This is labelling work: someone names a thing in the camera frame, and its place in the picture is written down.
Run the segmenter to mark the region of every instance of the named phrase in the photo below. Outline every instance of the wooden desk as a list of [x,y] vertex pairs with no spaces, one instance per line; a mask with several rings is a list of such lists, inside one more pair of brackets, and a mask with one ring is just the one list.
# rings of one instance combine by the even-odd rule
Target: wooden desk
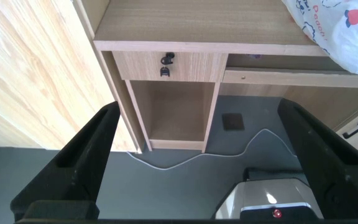
[[[358,76],[295,24],[281,1],[110,0],[94,45],[125,80],[149,149],[206,149],[220,95],[279,96],[333,130],[358,112]],[[174,52],[169,77],[160,59]]]

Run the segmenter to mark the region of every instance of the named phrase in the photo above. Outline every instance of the plastic bag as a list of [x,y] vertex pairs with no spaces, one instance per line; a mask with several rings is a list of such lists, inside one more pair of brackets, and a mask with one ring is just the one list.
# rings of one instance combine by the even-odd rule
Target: plastic bag
[[303,32],[358,74],[358,0],[282,0]]

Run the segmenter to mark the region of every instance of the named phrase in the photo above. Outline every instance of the metal handle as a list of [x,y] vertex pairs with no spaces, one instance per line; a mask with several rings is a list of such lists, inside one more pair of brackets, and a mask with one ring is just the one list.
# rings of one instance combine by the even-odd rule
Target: metal handle
[[358,133],[358,128],[357,128],[357,130],[355,130],[354,132],[352,132],[352,133],[350,133],[350,134],[348,134],[348,133],[343,133],[343,137],[345,138],[345,139],[349,139],[350,137],[352,137],[353,135],[355,135],[355,134],[357,134]]

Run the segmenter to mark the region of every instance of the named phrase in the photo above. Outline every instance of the drawer lock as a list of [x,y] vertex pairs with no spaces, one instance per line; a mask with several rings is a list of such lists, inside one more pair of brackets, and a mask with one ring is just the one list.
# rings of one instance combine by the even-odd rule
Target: drawer lock
[[163,75],[170,76],[169,68],[166,67],[166,65],[173,64],[172,59],[175,57],[175,54],[173,52],[168,52],[165,57],[161,58],[161,64],[163,64],[163,67],[160,69],[160,76]]

